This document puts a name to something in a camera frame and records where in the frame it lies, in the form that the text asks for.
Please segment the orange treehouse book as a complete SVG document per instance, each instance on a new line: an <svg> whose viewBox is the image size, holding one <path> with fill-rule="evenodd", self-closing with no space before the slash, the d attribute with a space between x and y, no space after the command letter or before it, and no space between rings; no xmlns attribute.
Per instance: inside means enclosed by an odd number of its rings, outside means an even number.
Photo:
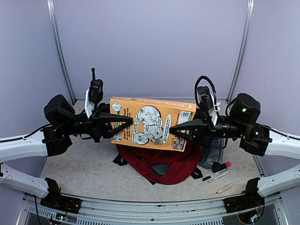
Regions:
<svg viewBox="0 0 300 225"><path fill-rule="evenodd" d="M195 103L112 97L110 113L127 116L133 124L111 138L111 143L156 150L183 152L187 141L170 133L170 127L191 121Z"/></svg>

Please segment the red student backpack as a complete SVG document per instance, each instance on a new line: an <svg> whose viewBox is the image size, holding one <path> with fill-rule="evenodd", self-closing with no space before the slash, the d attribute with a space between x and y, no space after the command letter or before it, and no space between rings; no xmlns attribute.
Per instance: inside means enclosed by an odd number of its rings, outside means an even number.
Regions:
<svg viewBox="0 0 300 225"><path fill-rule="evenodd" d="M201 179L197 168L202 149L187 143L183 152L146 149L116 145L118 155L113 162L119 166L130 165L151 184L175 185L188 177Z"/></svg>

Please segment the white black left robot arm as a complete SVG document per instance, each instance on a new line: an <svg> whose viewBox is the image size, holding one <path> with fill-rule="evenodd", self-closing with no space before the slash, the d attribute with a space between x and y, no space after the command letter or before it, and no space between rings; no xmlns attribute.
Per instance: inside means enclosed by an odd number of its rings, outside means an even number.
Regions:
<svg viewBox="0 0 300 225"><path fill-rule="evenodd" d="M76 114L61 94L53 97L44 107L49 124L23 135L3 138L0 141L0 184L23 191L40 199L47 199L53 207L62 208L66 199L57 182L17 171L7 161L30 157L62 155L72 145L71 136L88 135L94 142L109 139L133 124L131 117L111 114L108 104L100 104L92 111Z"/></svg>

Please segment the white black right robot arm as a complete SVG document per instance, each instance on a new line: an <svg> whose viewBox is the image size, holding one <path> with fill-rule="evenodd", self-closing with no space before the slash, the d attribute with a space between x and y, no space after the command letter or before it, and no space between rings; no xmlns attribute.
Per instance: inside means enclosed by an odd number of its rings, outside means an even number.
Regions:
<svg viewBox="0 0 300 225"><path fill-rule="evenodd" d="M260 109L258 101L240 93L234 99L229 115L213 117L199 109L198 119L173 126L169 132L201 147L210 146L217 138L239 139L239 147L252 155L299 159L299 136L258 124Z"/></svg>

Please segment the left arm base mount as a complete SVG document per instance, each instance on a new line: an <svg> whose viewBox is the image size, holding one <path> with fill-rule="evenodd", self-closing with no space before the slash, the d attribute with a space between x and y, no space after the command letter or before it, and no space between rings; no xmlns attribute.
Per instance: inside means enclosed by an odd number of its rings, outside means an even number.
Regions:
<svg viewBox="0 0 300 225"><path fill-rule="evenodd" d="M81 199L49 193L41 199L40 204L51 209L78 214L81 207Z"/></svg>

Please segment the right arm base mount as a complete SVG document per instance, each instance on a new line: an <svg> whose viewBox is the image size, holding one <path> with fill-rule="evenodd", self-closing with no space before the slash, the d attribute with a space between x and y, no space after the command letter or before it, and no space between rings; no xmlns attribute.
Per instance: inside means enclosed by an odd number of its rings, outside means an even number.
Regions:
<svg viewBox="0 0 300 225"><path fill-rule="evenodd" d="M263 205L265 200L261 196L235 196L224 199L226 213L239 212Z"/></svg>

